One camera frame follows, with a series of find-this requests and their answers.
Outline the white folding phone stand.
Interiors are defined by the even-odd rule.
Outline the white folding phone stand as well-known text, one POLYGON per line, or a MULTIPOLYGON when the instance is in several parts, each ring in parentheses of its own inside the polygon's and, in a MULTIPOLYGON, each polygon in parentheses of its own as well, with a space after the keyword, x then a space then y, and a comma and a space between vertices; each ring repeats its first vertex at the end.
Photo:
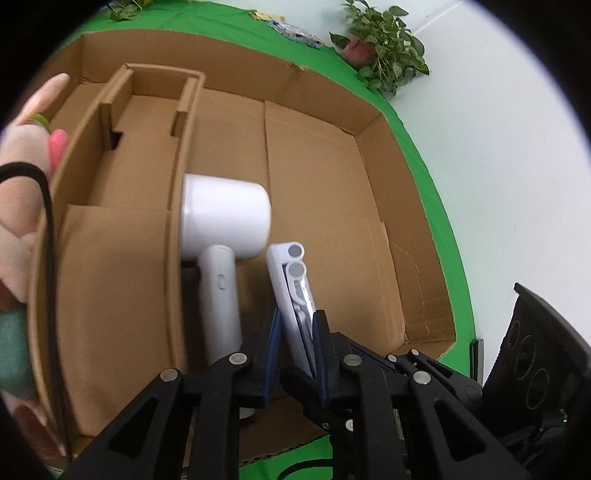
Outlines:
POLYGON ((317 308, 304 264, 304 245, 296 241, 270 244, 266 264, 294 365, 315 379, 312 318, 317 308))

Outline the white hair dryer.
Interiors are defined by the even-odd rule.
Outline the white hair dryer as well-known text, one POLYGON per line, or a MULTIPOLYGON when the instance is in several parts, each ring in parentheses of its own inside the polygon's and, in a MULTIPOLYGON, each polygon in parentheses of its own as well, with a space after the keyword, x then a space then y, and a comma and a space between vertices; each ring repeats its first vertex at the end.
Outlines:
POLYGON ((270 225, 270 197, 259 183, 183 177, 180 255, 200 271, 198 301, 208 364, 242 344, 236 262, 259 256, 270 225))

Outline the long narrow cardboard box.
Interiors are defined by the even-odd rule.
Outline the long narrow cardboard box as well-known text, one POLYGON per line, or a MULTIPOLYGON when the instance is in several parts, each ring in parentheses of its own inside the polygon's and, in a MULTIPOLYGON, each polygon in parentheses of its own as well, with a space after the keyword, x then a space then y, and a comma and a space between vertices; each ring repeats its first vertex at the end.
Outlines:
POLYGON ((180 201, 204 74, 121 66, 78 120, 52 182, 57 321, 33 250, 28 333, 52 420, 96 436, 160 371, 187 366, 180 201))

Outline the pig plush toy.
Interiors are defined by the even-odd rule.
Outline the pig plush toy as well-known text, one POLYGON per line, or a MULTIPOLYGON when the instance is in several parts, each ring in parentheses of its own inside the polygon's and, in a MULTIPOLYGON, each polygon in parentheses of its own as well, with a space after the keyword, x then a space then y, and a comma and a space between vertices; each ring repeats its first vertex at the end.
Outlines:
MULTIPOLYGON (((25 162, 52 177, 68 143, 43 116, 67 87, 59 73, 47 80, 1 133, 1 164, 25 162)), ((55 460, 63 443, 41 405, 29 355, 27 294, 32 247, 43 208, 38 184, 27 177, 1 183, 1 396, 12 419, 37 455, 55 460)))

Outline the large shallow cardboard tray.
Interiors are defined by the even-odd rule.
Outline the large shallow cardboard tray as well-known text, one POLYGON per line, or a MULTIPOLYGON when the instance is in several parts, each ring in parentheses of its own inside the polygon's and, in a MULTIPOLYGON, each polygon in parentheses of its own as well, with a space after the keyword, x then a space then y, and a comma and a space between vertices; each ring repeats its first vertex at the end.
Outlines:
MULTIPOLYGON (((85 34, 53 55, 33 86, 70 77, 47 116, 71 140, 125 64, 204 74, 186 173, 259 183, 270 238, 304 245, 329 326, 384 354, 445 354, 457 335, 419 177, 393 122, 310 69, 204 36, 158 30, 85 34)), ((187 366, 204 365, 197 294, 181 280, 187 366)))

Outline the right potted green plant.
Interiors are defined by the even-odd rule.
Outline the right potted green plant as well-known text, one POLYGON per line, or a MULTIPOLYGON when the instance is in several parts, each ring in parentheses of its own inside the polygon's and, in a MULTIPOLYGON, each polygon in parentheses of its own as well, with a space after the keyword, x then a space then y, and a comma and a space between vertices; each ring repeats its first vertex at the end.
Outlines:
POLYGON ((332 33, 332 45, 371 91, 392 98, 412 80, 428 76, 425 46, 405 23, 398 5, 380 11, 366 1, 344 3, 346 34, 332 33))

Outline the potted green plant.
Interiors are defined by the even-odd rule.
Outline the potted green plant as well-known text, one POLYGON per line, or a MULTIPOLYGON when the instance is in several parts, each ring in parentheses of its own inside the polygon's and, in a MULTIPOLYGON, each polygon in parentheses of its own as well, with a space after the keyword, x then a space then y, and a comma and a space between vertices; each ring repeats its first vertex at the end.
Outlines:
POLYGON ((152 0, 111 0, 107 3, 112 21, 129 21, 137 18, 152 3, 152 0))
POLYGON ((380 11, 366 1, 344 3, 346 34, 332 33, 332 45, 371 91, 392 98, 412 80, 428 76, 425 46, 405 23, 398 5, 380 11))

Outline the yellow packet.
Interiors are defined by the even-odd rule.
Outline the yellow packet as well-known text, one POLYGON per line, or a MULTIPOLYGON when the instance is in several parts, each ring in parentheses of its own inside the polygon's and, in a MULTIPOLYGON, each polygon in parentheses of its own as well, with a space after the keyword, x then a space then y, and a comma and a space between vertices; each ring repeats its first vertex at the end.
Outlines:
POLYGON ((265 13, 265 12, 260 12, 259 10, 250 11, 249 16, 252 17, 252 19, 256 19, 256 20, 264 21, 264 22, 283 22, 284 21, 283 15, 269 14, 269 13, 265 13))

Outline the left potted green plant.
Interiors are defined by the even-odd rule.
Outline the left potted green plant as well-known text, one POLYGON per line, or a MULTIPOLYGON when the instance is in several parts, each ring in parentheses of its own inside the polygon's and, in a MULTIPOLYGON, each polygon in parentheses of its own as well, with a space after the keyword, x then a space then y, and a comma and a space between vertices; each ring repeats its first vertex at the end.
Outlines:
POLYGON ((112 21, 129 21, 137 18, 152 3, 152 0, 111 0, 107 3, 112 21))

